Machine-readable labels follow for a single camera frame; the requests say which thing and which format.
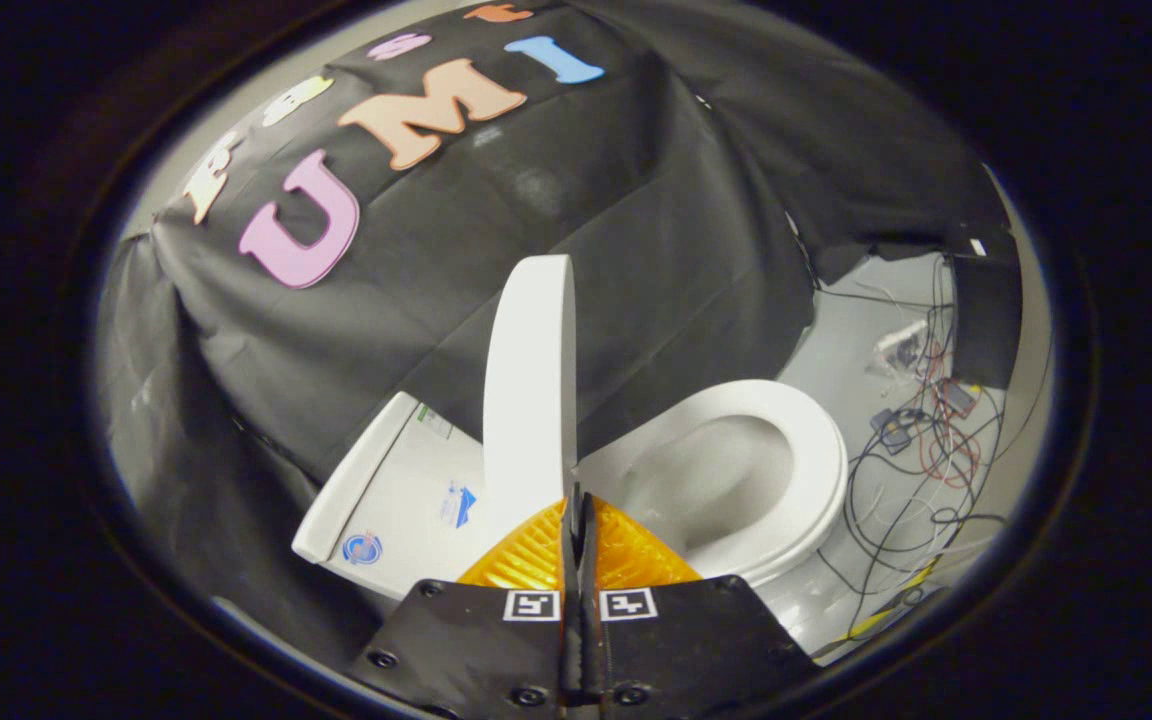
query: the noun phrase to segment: orange letter m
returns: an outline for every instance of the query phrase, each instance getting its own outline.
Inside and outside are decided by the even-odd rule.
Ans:
[[[435,135],[419,135],[412,126],[442,132],[462,132],[465,119],[457,103],[470,111],[471,120],[491,120],[517,108],[526,100],[521,92],[500,88],[483,77],[470,61],[452,60],[425,73],[425,96],[377,94],[346,114],[338,126],[358,124],[384,143],[394,158],[389,167],[406,170],[442,145]]]

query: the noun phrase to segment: colorful letters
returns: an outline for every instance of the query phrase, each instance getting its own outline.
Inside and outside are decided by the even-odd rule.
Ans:
[[[578,85],[593,78],[602,77],[602,68],[585,63],[579,58],[562,50],[553,37],[538,35],[525,40],[511,41],[503,46],[507,53],[522,53],[540,65],[558,73],[558,82],[563,85]]]
[[[419,135],[410,126],[442,132],[463,132],[465,119],[461,103],[470,109],[471,120],[491,120],[524,104],[526,96],[500,88],[483,77],[470,61],[452,60],[425,73],[425,96],[377,94],[369,97],[346,114],[339,126],[358,124],[384,143],[394,157],[389,167],[406,170],[429,158],[442,141],[434,135]]]
[[[427,35],[408,32],[393,38],[393,40],[381,41],[380,45],[372,47],[372,50],[367,50],[367,56],[372,60],[388,60],[391,58],[397,58],[399,55],[407,53],[409,50],[417,50],[417,47],[429,44],[430,40],[434,40],[434,38]]]
[[[276,219],[278,205],[266,204],[256,213],[238,241],[238,251],[252,255],[280,283],[305,288],[319,282],[349,249],[358,229],[358,200],[323,164],[323,150],[310,152],[291,173],[283,190],[303,190],[328,215],[328,227],[312,245],[302,245]]]
[[[221,136],[220,141],[215,142],[214,149],[209,152],[207,158],[202,161],[200,167],[195,170],[194,176],[184,185],[182,196],[194,202],[194,223],[196,225],[207,217],[207,210],[211,210],[212,202],[217,200],[220,188],[223,188],[225,181],[229,179],[229,174],[225,173],[223,169],[229,167],[229,150],[234,145],[238,145],[237,142],[234,142],[237,137],[234,131]]]
[[[465,15],[467,18],[483,18],[492,23],[516,22],[530,18],[531,12],[515,12],[511,3],[484,5]],[[372,60],[388,60],[429,44],[431,37],[420,33],[404,33],[376,45],[367,51]],[[559,83],[578,85],[582,82],[602,77],[605,70],[585,63],[558,46],[548,36],[528,37],[503,46],[508,53],[521,53],[553,70]],[[312,77],[279,96],[265,109],[264,126],[271,127],[300,108],[301,105],[323,94],[332,86],[333,79]],[[465,118],[475,122],[500,118],[526,101],[521,92],[500,88],[484,77],[464,58],[447,61],[429,69],[424,77],[425,94],[376,94],[369,97],[340,115],[338,126],[357,126],[366,129],[392,153],[389,167],[406,170],[420,160],[434,154],[442,145],[438,135],[420,135],[414,128],[427,128],[439,132],[463,132]],[[194,223],[206,218],[207,210],[217,199],[228,174],[229,150],[237,145],[236,135],[227,132],[211,154],[189,179],[184,195],[194,200]],[[321,281],[343,258],[358,229],[361,211],[358,200],[324,164],[326,154],[316,150],[297,162],[283,182],[283,190],[301,190],[323,209],[328,218],[323,236],[310,245],[303,245],[276,219],[278,204],[268,202],[256,211],[238,238],[238,251],[251,255],[270,271],[278,282],[291,288],[306,288]]]
[[[317,96],[323,94],[326,88],[332,88],[334,79],[325,79],[320,76],[313,76],[306,81],[297,83],[295,88],[288,90],[283,94],[278,97],[278,100],[270,103],[270,106],[265,108],[265,120],[262,126],[271,127],[278,123],[279,120],[288,118],[294,109],[300,108],[301,105],[305,105],[308,101],[313,100]]]
[[[475,8],[465,13],[465,17],[486,20],[488,23],[511,23],[516,22],[516,20],[530,18],[531,10],[516,13],[513,9],[513,3],[484,5],[482,8]]]

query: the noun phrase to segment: toilet tank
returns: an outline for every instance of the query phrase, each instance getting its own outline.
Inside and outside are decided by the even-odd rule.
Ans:
[[[291,550],[388,600],[456,579],[499,539],[483,446],[404,392],[376,416],[301,521]]]

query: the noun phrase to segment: blue logo sticker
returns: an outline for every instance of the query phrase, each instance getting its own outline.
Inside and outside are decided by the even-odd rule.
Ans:
[[[351,564],[372,564],[380,560],[380,538],[372,533],[353,536],[344,541],[344,559]]]
[[[439,515],[442,516],[444,523],[453,528],[461,528],[461,525],[470,521],[470,506],[476,500],[477,498],[473,497],[470,488],[452,483],[447,487],[447,497],[444,498],[444,509]]]

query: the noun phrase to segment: sticker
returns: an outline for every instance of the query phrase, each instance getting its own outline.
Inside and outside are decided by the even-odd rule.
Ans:
[[[211,210],[212,202],[220,195],[220,188],[225,187],[229,173],[225,168],[229,167],[229,151],[238,145],[238,134],[228,131],[220,141],[215,142],[206,159],[198,165],[198,169],[184,185],[184,191],[180,195],[194,202],[194,223],[202,223]]]
[[[503,620],[513,623],[553,623],[558,620],[558,591],[509,591]]]
[[[500,118],[524,104],[526,96],[483,77],[465,58],[425,73],[425,94],[374,94],[340,115],[338,126],[359,126],[393,152],[389,167],[406,170],[429,158],[442,138],[420,135],[412,127],[439,132],[464,132],[461,106],[475,122]]]
[[[427,35],[420,35],[417,32],[408,32],[400,35],[393,40],[381,41],[380,45],[367,50],[367,56],[372,60],[388,60],[391,58],[397,58],[409,50],[417,50],[422,45],[429,45],[430,40],[434,40],[433,37]]]
[[[506,53],[522,53],[538,63],[545,65],[558,75],[554,79],[563,85],[579,85],[582,82],[590,82],[604,75],[604,69],[599,68],[598,65],[586,63],[586,61],[568,53],[558,46],[553,37],[547,35],[511,41],[511,44],[503,46],[503,51]]]
[[[310,152],[283,181],[283,190],[301,190],[328,218],[314,242],[302,245],[276,219],[278,204],[266,202],[256,211],[238,238],[238,252],[255,256],[278,282],[287,287],[310,287],[334,268],[358,229],[358,199],[326,168],[323,150]]]
[[[602,591],[598,596],[600,616],[604,623],[617,620],[645,620],[655,617],[655,600],[652,588],[637,588],[630,591]]]
[[[262,122],[262,126],[271,127],[278,123],[279,120],[288,118],[294,109],[323,94],[326,88],[332,88],[333,82],[335,79],[313,76],[297,83],[295,88],[289,88],[287,92],[278,97],[278,100],[270,103],[270,106],[265,108],[265,120]]]
[[[513,3],[484,5],[465,13],[465,18],[480,18],[488,23],[511,23],[530,17],[531,10],[515,12]]]
[[[380,547],[380,538],[376,537],[376,533],[366,532],[349,537],[344,541],[342,552],[349,564],[372,564],[376,560],[380,560],[384,547]]]
[[[442,439],[452,437],[452,423],[448,423],[442,415],[434,414],[429,406],[420,406],[420,410],[416,411],[416,420],[426,429],[434,430],[434,434]]]
[[[449,483],[447,486],[447,497],[444,498],[444,509],[439,511],[439,518],[453,528],[461,528],[461,525],[470,521],[470,506],[477,501],[470,488],[465,486],[458,486],[456,483]]]

